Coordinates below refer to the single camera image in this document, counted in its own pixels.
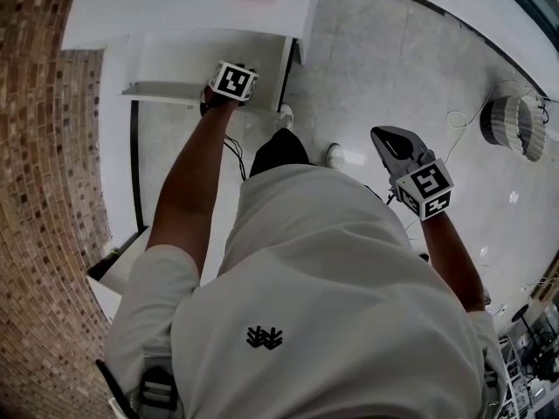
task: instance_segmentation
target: shoe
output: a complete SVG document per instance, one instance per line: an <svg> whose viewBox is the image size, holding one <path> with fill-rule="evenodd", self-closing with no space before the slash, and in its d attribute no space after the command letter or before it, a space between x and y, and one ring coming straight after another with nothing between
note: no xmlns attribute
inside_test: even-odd
<svg viewBox="0 0 559 419"><path fill-rule="evenodd" d="M276 132L280 129L293 131L293 110L287 104L282 104L279 110L279 118L276 120Z"/></svg>
<svg viewBox="0 0 559 419"><path fill-rule="evenodd" d="M326 152L326 167L339 170L346 163L346 155L343 153L342 146L332 143Z"/></svg>

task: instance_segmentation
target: gray floor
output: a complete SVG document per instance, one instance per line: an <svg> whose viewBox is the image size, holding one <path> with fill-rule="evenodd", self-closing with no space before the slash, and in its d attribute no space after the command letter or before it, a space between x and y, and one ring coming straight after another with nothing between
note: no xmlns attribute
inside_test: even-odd
<svg viewBox="0 0 559 419"><path fill-rule="evenodd" d="M342 144L342 170L386 199L388 175L369 138L373 126L413 130L446 159L455 183L449 214L493 297L495 317L505 330L526 303L522 287L535 282L557 252L559 179L544 159L528 163L512 151L486 143L471 119L494 83L494 96L526 94L526 80L482 39L452 17L410 0L320 0L308 62L293 65L285 102L295 114L295 133L318 162L325 147ZM141 103L140 178L146 222L151 223L162 181L197 122L197 110ZM270 135L269 123L239 115L230 134L251 158ZM236 159L224 155L205 280L213 278L235 217L240 178ZM391 205L414 247L424 239L415 217Z"/></svg>

